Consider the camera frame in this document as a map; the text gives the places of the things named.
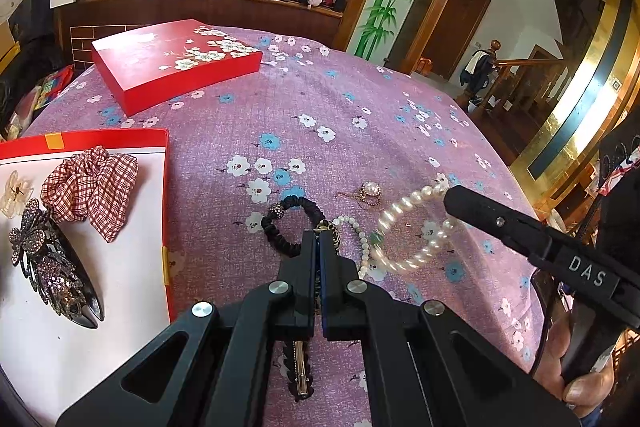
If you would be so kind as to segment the black rhinestone hair claw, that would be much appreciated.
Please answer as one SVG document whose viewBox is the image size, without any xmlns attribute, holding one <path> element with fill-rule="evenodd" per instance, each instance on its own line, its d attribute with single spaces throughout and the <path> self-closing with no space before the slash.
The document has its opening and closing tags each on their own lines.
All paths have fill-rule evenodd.
<svg viewBox="0 0 640 427">
<path fill-rule="evenodd" d="M 104 311 L 78 254 L 37 199 L 26 202 L 21 225 L 9 231 L 11 262 L 42 302 L 60 317 L 96 329 Z"/>
</svg>

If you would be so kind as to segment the red plaid fabric scrunchie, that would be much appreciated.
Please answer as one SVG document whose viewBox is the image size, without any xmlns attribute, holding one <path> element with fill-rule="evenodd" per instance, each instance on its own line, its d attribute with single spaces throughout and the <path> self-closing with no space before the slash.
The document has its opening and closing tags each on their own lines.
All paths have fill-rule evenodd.
<svg viewBox="0 0 640 427">
<path fill-rule="evenodd" d="M 41 185 L 40 199 L 56 222 L 88 221 L 113 243 L 126 225 L 138 173 L 137 158 L 98 145 L 56 166 Z"/>
</svg>

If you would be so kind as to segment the clear flower hair clip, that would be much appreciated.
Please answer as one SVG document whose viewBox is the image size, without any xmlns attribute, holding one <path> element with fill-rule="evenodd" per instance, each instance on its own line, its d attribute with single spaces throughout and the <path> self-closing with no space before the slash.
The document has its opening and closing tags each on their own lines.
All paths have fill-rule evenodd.
<svg viewBox="0 0 640 427">
<path fill-rule="evenodd" d="M 32 182 L 13 170 L 6 180 L 1 195 L 0 207 L 3 216 L 13 219 L 21 216 L 29 199 L 32 197 Z"/>
</svg>

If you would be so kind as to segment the purple floral bedspread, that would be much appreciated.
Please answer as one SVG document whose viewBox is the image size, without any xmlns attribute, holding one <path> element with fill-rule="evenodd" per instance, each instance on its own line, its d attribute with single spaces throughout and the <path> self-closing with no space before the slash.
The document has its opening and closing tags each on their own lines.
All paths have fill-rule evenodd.
<svg viewBox="0 0 640 427">
<path fill-rule="evenodd" d="M 168 130 L 167 248 L 178 313 L 201 299 L 241 300 L 276 276 L 281 257 L 259 218 L 282 197 L 313 200 L 328 219 L 353 217 L 366 235 L 393 202 L 445 181 L 533 216 L 509 168 L 446 94 L 315 41 L 223 31 L 262 51 L 258 72 L 125 116 L 89 69 L 27 131 Z M 345 195 L 364 182 L 381 185 L 378 204 Z M 456 228 L 446 248 L 408 274 L 372 261 L 367 281 L 404 303 L 442 300 L 528 372 L 542 322 L 533 268 L 472 228 Z M 327 343 L 316 326 L 314 394 L 295 402 L 278 343 L 262 425 L 370 426 L 359 343 Z"/>
</svg>

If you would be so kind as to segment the gold metal hair barrette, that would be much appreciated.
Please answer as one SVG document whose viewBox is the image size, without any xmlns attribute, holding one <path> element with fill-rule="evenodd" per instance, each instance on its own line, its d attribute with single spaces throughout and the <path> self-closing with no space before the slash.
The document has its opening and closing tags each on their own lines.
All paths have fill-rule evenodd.
<svg viewBox="0 0 640 427">
<path fill-rule="evenodd" d="M 314 393 L 309 364 L 308 343 L 303 340 L 285 341 L 283 366 L 288 377 L 288 391 L 296 402 L 309 399 Z"/>
</svg>

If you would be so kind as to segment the white pearl bracelet green bead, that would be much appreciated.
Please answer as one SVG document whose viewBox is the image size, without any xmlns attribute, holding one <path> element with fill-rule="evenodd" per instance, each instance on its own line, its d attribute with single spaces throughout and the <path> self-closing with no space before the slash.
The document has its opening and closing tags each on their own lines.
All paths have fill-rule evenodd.
<svg viewBox="0 0 640 427">
<path fill-rule="evenodd" d="M 407 274 L 425 268 L 446 249 L 458 227 L 444 209 L 448 188 L 442 181 L 424 185 L 383 210 L 370 239 L 370 261 Z"/>
</svg>

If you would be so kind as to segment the pearl brooch with gold chain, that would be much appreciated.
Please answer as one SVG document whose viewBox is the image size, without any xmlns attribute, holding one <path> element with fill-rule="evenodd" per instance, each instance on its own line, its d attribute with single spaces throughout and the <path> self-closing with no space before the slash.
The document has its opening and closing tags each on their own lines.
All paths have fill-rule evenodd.
<svg viewBox="0 0 640 427">
<path fill-rule="evenodd" d="M 356 200 L 362 205 L 376 207 L 382 200 L 382 186 L 375 181 L 364 181 L 357 191 L 338 191 L 336 195 Z"/>
</svg>

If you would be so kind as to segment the brown wooden door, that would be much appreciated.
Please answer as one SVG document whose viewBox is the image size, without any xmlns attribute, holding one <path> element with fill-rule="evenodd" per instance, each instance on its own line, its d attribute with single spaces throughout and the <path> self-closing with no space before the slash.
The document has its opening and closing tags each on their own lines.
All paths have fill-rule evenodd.
<svg viewBox="0 0 640 427">
<path fill-rule="evenodd" d="M 448 80 L 468 49 L 490 0 L 448 0 L 428 39 L 422 57 L 431 73 Z"/>
</svg>

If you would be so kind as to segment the red open gift box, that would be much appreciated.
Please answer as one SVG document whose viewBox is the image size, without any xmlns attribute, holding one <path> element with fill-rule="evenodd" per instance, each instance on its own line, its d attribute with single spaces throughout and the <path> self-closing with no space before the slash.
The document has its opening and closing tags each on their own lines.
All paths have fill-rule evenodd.
<svg viewBox="0 0 640 427">
<path fill-rule="evenodd" d="M 92 329 L 55 314 L 12 265 L 1 242 L 1 378 L 26 424 L 52 426 L 86 392 L 171 320 L 166 261 L 164 129 L 72 131 L 31 136 L 1 147 L 1 179 L 17 173 L 38 196 L 55 167 L 101 145 L 137 159 L 126 225 L 108 243 L 89 222 L 60 225 L 89 275 L 104 313 Z"/>
</svg>

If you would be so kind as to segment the wooden dresser counter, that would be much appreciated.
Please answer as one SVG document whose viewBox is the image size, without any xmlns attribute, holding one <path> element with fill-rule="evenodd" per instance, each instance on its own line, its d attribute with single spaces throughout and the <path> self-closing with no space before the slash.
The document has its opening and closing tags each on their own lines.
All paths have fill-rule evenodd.
<svg viewBox="0 0 640 427">
<path fill-rule="evenodd" d="M 80 0 L 53 11 L 54 34 L 67 60 L 73 58 L 70 30 L 77 26 L 142 26 L 193 18 L 332 46 L 342 17 L 326 8 L 280 0 Z"/>
</svg>

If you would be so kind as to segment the wooden stair railing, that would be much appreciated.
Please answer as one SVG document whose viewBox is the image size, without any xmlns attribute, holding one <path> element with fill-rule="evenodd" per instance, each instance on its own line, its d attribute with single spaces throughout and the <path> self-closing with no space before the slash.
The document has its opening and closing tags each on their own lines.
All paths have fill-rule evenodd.
<svg viewBox="0 0 640 427">
<path fill-rule="evenodd" d="M 495 60 L 486 87 L 456 103 L 480 123 L 494 147 L 523 152 L 558 104 L 570 80 L 568 62 L 534 46 L 526 58 Z"/>
</svg>

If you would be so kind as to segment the red gift box lid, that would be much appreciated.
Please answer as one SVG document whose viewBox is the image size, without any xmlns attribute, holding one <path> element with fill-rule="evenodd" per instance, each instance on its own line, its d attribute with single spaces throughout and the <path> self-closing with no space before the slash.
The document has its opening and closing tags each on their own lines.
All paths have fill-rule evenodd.
<svg viewBox="0 0 640 427">
<path fill-rule="evenodd" d="M 134 116 L 179 95 L 257 72 L 262 51 L 198 20 L 146 26 L 91 43 L 93 63 Z"/>
</svg>

